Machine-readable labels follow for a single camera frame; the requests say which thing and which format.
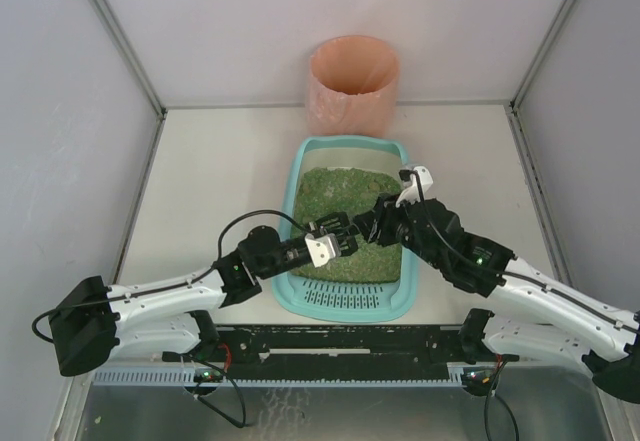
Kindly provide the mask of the black litter scoop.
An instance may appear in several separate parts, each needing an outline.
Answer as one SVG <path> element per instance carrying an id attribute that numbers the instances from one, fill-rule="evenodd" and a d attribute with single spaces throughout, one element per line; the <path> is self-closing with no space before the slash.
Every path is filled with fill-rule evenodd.
<path id="1" fill-rule="evenodd" d="M 346 212 L 334 212 L 309 224 L 314 235 L 333 234 L 336 237 L 339 256 L 349 257 L 359 249 L 357 237 L 369 240 L 373 230 L 374 215 L 371 212 L 349 217 Z"/>

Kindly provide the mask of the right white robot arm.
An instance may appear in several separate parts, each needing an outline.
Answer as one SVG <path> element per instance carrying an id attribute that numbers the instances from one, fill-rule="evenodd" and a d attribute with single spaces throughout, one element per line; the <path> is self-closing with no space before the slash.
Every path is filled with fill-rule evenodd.
<path id="1" fill-rule="evenodd" d="M 638 403 L 638 314 L 576 291 L 511 249 L 466 231 L 435 199 L 382 196 L 353 223 L 366 241 L 401 245 L 455 288 L 536 319 L 527 325 L 472 309 L 461 331 L 468 358 L 496 354 L 565 365 L 590 375 L 605 393 Z"/>

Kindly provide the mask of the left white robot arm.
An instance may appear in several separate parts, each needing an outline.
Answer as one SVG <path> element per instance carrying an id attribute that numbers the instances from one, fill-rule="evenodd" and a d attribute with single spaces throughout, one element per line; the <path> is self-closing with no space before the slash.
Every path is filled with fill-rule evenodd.
<path id="1" fill-rule="evenodd" d="M 356 233 L 342 213 L 286 240 L 261 225 L 235 250 L 188 275 L 131 286 L 86 278 L 47 316 L 59 372 L 73 377 L 109 360 L 216 345 L 210 311 L 251 299 L 261 292 L 262 280 L 355 253 Z"/>

